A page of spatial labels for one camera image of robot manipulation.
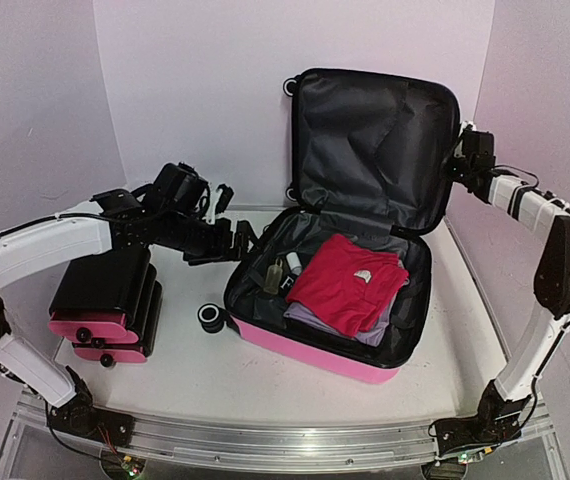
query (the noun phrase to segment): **white table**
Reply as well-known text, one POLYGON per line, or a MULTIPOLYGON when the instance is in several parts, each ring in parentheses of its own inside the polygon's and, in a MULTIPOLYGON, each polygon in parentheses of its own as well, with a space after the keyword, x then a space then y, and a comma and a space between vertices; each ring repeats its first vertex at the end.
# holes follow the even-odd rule
MULTIPOLYGON (((277 211, 239 211, 260 232, 277 211)), ((178 252, 154 248, 164 296, 153 355, 106 370, 63 342, 56 361, 88 383, 96 403, 163 418, 297 426, 427 422, 472 414, 505 357, 474 281, 444 223, 426 237, 433 289, 423 336, 410 361, 383 385, 308 366, 242 340, 231 329, 208 335, 203 303, 222 304, 236 264, 188 267, 178 252)))

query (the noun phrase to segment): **folded shirt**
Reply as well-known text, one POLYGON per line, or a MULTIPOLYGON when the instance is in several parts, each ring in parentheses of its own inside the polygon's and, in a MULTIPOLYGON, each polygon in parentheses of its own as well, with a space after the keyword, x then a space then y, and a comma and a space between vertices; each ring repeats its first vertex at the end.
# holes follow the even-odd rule
MULTIPOLYGON (((390 312, 392 311, 392 305, 394 305, 394 299, 389 303, 389 305, 383 310, 380 317, 374 324, 374 326, 368 332, 358 332, 355 340, 359 341, 360 343, 364 343, 365 345, 369 345, 372 347, 378 347, 383 340, 383 335, 385 335, 385 329, 389 325, 389 316, 390 312)), ((323 323, 314 312, 312 312, 309 308, 307 308, 302 303, 294 302, 292 303, 288 309, 283 314, 285 318, 289 318, 291 320, 296 320, 298 322, 304 323, 313 327, 317 330, 322 332, 330 333, 332 335, 336 335, 339 337, 345 337, 345 335, 341 335, 337 332, 334 328, 330 327, 323 323)))
POLYGON ((372 329, 407 280, 395 253, 357 247, 343 235, 327 240, 287 296, 350 338, 372 329))

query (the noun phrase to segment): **suitcase lid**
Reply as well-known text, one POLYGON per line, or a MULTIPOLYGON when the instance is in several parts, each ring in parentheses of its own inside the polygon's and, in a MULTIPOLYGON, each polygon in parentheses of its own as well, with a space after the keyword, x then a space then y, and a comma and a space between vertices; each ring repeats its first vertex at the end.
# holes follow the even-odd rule
POLYGON ((293 196, 322 211, 357 214, 425 234, 445 214, 441 169, 460 112, 446 87, 352 70, 307 70, 293 93, 293 196))

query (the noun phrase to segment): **white wall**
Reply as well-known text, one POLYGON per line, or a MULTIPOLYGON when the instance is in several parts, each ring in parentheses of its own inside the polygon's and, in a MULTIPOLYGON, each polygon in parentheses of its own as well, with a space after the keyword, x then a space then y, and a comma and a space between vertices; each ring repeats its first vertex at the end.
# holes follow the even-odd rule
POLYGON ((444 83, 471 117, 494 0, 101 0, 96 27, 130 184, 194 164, 236 204, 282 205, 290 178, 282 83, 343 67, 444 83))
MULTIPOLYGON (((0 0, 0 229, 124 181, 91 0, 0 0)), ((47 309, 60 273, 3 292, 30 340, 50 352, 47 309)), ((0 377, 0 443, 18 392, 0 377)))
MULTIPOLYGON (((496 135, 500 163, 538 172, 543 188, 570 201, 570 2, 496 2, 476 121, 496 135)), ((514 346, 542 247, 456 190, 450 218, 514 346)), ((570 335, 541 383, 570 470, 570 335)))

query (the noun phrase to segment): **metal frame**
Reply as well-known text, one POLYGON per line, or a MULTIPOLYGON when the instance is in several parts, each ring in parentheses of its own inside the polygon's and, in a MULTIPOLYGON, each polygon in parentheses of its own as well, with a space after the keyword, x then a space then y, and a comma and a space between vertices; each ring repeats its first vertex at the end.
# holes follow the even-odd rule
MULTIPOLYGON (((367 426, 238 425, 134 415, 131 447, 121 452, 163 462, 221 470, 286 473, 343 473, 422 465, 436 459, 436 442, 426 422, 367 426)), ((8 478, 25 426, 47 431, 43 401, 24 391, 0 455, 0 479, 8 478)), ((91 440, 60 434, 68 442, 101 448, 91 440)), ((558 452, 544 403, 519 441, 543 437, 558 452)), ((558 458, 554 478, 562 480, 558 458)))

